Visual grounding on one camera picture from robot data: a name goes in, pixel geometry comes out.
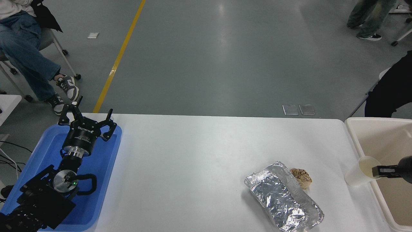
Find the plastic cup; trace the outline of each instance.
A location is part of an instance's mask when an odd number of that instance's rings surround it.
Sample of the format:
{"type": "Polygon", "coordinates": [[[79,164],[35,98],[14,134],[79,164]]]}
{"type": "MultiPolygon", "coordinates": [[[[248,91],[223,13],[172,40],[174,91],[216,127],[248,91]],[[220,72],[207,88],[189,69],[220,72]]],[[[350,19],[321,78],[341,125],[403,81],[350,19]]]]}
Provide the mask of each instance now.
{"type": "Polygon", "coordinates": [[[370,156],[361,157],[358,163],[355,164],[345,175],[345,181],[352,187],[371,182],[379,178],[374,178],[372,168],[381,165],[379,161],[370,156]]]}

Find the foil-wrapped package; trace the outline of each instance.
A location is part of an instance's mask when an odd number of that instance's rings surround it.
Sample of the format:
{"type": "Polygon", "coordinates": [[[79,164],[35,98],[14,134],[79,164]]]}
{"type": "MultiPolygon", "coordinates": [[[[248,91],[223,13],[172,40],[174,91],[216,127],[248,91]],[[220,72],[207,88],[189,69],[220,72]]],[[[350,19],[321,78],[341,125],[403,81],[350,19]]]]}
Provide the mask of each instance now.
{"type": "Polygon", "coordinates": [[[279,161],[247,176],[245,184],[283,232],[306,232],[323,221],[322,210],[279,161]]]}

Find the yellow floor line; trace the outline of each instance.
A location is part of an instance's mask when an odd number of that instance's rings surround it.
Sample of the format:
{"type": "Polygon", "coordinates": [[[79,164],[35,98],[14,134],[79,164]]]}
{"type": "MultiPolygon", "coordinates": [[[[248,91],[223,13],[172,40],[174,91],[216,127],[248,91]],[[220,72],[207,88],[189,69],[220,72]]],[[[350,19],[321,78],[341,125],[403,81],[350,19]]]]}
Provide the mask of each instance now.
{"type": "Polygon", "coordinates": [[[133,19],[133,22],[130,25],[129,31],[127,32],[126,38],[123,41],[123,45],[120,48],[119,54],[117,55],[117,58],[115,60],[115,63],[112,67],[112,70],[110,71],[109,77],[106,80],[106,84],[103,87],[102,92],[100,93],[99,99],[97,100],[96,105],[94,106],[93,113],[98,113],[100,111],[100,107],[103,104],[103,101],[106,97],[107,91],[109,90],[110,84],[112,83],[113,77],[115,76],[117,67],[119,66],[120,60],[123,57],[123,53],[126,50],[127,44],[129,43],[130,37],[133,33],[133,30],[136,26],[136,22],[139,19],[140,13],[142,12],[143,6],[145,5],[146,0],[142,0],[140,3],[139,9],[137,10],[137,13],[133,19]]]}

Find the white tabletop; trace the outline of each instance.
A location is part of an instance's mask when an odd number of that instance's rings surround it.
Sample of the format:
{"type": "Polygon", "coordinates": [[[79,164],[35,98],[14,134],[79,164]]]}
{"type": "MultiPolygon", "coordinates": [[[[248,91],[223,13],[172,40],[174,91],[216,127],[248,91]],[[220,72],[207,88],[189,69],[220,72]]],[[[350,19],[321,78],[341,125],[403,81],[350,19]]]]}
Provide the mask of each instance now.
{"type": "Polygon", "coordinates": [[[89,232],[276,231],[243,183],[275,161],[305,169],[313,179],[306,193],[325,219],[311,231],[390,231],[371,186],[345,183],[358,155],[339,120],[113,118],[122,140],[100,218],[89,232]]]}
{"type": "Polygon", "coordinates": [[[0,114],[0,125],[3,124],[20,101],[20,95],[0,95],[0,109],[3,111],[0,114]]]}

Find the concrete floor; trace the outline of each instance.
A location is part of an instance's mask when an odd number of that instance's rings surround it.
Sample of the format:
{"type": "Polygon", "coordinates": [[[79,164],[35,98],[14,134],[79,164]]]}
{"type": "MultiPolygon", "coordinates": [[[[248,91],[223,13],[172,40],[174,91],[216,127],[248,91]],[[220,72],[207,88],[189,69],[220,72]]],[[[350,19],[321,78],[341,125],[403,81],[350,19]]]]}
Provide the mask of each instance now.
{"type": "MultiPolygon", "coordinates": [[[[356,38],[356,29],[345,26],[355,3],[148,0],[99,112],[287,117],[283,104],[311,104],[316,115],[294,117],[345,120],[379,73],[412,48],[411,35],[390,45],[408,27],[407,14],[389,15],[380,41],[356,38]]],[[[44,4],[64,31],[55,34],[69,62],[82,75],[80,109],[92,112],[140,1],[44,4]],[[87,39],[90,32],[100,35],[87,39]]],[[[70,74],[54,46],[42,53],[70,74]]],[[[23,77],[15,77],[33,95],[23,77]]],[[[0,86],[17,94],[5,78],[0,86]]],[[[411,112],[406,105],[394,117],[412,118],[411,112]]],[[[355,116],[363,116],[363,109],[355,116]]],[[[49,105],[22,100],[0,134],[33,149],[57,120],[49,105]]],[[[2,149],[19,162],[30,156],[8,144],[2,149]]],[[[0,180],[13,184],[14,170],[0,166],[0,180]]]]}

